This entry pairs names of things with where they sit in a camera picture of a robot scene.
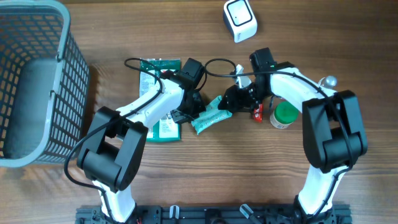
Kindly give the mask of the green 3M gloves package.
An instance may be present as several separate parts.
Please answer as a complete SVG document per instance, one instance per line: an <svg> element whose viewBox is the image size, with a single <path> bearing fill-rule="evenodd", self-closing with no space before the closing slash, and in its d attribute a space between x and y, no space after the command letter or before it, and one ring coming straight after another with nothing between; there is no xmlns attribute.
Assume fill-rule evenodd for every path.
<svg viewBox="0 0 398 224"><path fill-rule="evenodd" d="M176 71L181 68L180 59L164 60L161 58L148 58L147 61L159 68L161 72L166 70ZM141 72L139 75L139 96L147 93L155 83L154 77ZM181 140L180 125L174 123L171 113L163 116L147 133L147 141L149 142L171 142L179 140Z"/></svg>

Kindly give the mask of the light green wipes packet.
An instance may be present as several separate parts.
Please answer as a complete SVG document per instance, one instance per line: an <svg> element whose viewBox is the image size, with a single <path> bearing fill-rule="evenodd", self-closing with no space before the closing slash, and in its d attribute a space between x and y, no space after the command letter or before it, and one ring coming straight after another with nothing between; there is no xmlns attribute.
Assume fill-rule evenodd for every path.
<svg viewBox="0 0 398 224"><path fill-rule="evenodd" d="M216 124L222 120L232 117L232 113L228 110L219 110L218 105L221 103L222 96L217 96L206 107L205 111L199 114L199 117L194 119L191 124L195 128L197 134L200 134L206 128Z"/></svg>

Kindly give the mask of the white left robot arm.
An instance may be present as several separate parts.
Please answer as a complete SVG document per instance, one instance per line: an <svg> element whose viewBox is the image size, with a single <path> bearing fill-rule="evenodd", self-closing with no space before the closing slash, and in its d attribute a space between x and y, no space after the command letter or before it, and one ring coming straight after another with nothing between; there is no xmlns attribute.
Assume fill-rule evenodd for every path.
<svg viewBox="0 0 398 224"><path fill-rule="evenodd" d="M94 115L88 134L77 144L77 166L101 196L99 216L104 223L128 223L136 211L131 182L141 164L147 133L170 113L176 123L195 119L203 107L197 86L202 68L166 70L155 85L132 103Z"/></svg>

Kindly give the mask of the red Nescafe sachet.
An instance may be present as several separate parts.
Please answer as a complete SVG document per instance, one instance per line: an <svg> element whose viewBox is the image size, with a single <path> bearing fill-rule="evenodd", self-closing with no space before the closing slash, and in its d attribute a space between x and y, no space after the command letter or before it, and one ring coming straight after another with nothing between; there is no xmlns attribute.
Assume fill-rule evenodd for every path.
<svg viewBox="0 0 398 224"><path fill-rule="evenodd" d="M254 121L256 121L256 122L258 122L258 123L261 123L262 122L262 119L263 119L263 109L264 109L264 107L263 107L263 104L261 103L261 104L259 104L259 106L258 106L258 108L256 108L256 109L254 109L254 111L253 111L253 119L254 119Z"/></svg>

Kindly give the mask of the green lidded jar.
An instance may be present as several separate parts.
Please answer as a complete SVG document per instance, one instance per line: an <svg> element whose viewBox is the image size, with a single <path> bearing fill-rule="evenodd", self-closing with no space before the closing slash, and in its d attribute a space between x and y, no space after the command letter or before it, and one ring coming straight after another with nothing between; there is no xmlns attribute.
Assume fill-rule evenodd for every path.
<svg viewBox="0 0 398 224"><path fill-rule="evenodd" d="M299 110L289 103L279 103L270 115L270 123L277 129L286 129L294 123L299 115Z"/></svg>

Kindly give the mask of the yellow dish soap bottle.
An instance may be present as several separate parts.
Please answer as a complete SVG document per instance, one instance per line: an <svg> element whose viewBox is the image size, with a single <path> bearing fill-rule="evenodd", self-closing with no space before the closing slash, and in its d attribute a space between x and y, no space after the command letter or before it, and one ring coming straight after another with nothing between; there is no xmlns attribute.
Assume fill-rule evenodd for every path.
<svg viewBox="0 0 398 224"><path fill-rule="evenodd" d="M327 76L327 77L323 77L318 84L320 86L322 86L323 88L327 88L327 89L334 89L334 87L337 85L338 81L336 79L336 77L334 76Z"/></svg>

